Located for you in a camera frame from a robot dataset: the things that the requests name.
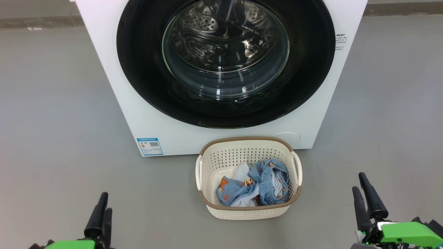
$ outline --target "concrete floor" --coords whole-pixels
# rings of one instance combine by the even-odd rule
[[[86,29],[0,33],[0,241],[82,238],[102,191],[123,248],[334,248],[354,242],[364,171],[395,221],[443,223],[443,16],[369,17],[357,32],[302,194],[279,218],[218,220],[196,156],[143,158]]]

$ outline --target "white basket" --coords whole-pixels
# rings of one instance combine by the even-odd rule
[[[218,201],[215,190],[224,175],[232,178],[244,161],[252,166],[266,159],[277,159],[288,168],[289,201],[255,207],[229,207]],[[236,137],[212,141],[202,149],[195,164],[195,180],[200,197],[213,216],[225,220],[258,220],[277,217],[288,210],[300,195],[303,174],[299,157],[285,141],[275,137]]]

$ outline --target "blue label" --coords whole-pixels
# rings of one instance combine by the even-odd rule
[[[159,139],[153,138],[137,138],[137,143],[140,147],[143,156],[160,156],[163,155],[160,147]]]

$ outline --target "door glass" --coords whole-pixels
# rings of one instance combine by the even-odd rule
[[[244,98],[282,71],[288,35],[277,17],[247,0],[203,0],[185,7],[163,35],[163,59],[197,95]]]

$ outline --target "washing machine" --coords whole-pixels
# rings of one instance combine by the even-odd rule
[[[367,0],[77,0],[142,156],[312,148]]]

